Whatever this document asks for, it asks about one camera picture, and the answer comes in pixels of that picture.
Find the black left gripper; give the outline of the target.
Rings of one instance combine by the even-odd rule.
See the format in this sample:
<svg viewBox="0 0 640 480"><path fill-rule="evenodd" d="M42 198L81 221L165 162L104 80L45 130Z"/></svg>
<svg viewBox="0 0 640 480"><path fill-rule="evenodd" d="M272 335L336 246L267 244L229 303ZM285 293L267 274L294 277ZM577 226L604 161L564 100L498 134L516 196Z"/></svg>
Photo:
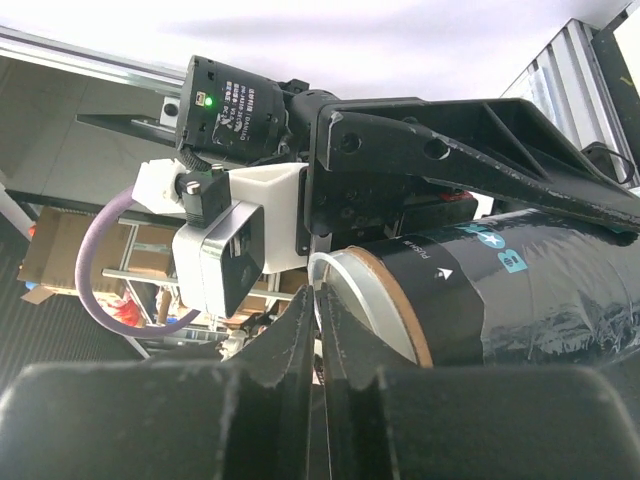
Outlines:
<svg viewBox="0 0 640 480"><path fill-rule="evenodd" d="M300 255L472 220L465 190L639 228L638 197L523 99L300 97L297 148Z"/></svg>

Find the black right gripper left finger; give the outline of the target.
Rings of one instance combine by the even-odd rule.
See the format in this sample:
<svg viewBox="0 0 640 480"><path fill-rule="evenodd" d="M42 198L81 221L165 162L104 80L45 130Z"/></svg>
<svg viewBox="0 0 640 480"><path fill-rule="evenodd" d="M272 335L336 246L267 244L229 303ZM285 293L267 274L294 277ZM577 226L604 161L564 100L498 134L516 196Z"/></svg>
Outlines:
<svg viewBox="0 0 640 480"><path fill-rule="evenodd" d="M1 400L5 479L303 479L313 292L226 361L207 347L140 362L25 369Z"/></svg>

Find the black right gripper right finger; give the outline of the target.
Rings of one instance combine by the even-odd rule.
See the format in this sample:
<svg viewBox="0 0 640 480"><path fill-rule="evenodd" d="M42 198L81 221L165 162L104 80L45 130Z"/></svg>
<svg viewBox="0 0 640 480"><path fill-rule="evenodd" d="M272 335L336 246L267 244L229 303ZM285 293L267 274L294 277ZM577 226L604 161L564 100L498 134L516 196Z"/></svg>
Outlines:
<svg viewBox="0 0 640 480"><path fill-rule="evenodd" d="M592 368L421 368L319 290L335 479L635 479L639 429Z"/></svg>

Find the black shuttlecock tube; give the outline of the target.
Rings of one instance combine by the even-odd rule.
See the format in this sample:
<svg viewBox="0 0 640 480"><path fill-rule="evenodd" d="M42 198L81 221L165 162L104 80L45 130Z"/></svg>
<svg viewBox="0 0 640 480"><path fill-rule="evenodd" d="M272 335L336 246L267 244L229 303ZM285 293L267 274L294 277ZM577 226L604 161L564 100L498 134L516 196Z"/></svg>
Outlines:
<svg viewBox="0 0 640 480"><path fill-rule="evenodd" d="M420 366L599 363L639 347L639 236L523 210L315 253L361 325Z"/></svg>

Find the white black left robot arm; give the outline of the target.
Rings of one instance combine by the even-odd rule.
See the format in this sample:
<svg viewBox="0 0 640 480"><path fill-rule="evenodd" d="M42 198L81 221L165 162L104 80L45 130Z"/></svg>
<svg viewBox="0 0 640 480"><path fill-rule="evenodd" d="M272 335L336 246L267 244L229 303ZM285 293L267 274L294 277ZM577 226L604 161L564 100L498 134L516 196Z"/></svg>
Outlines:
<svg viewBox="0 0 640 480"><path fill-rule="evenodd" d="M342 100L195 56L176 147L199 171L224 161L300 163L292 202L301 247L328 239L340 248L470 220L475 194L506 212L639 227L638 200L520 99Z"/></svg>

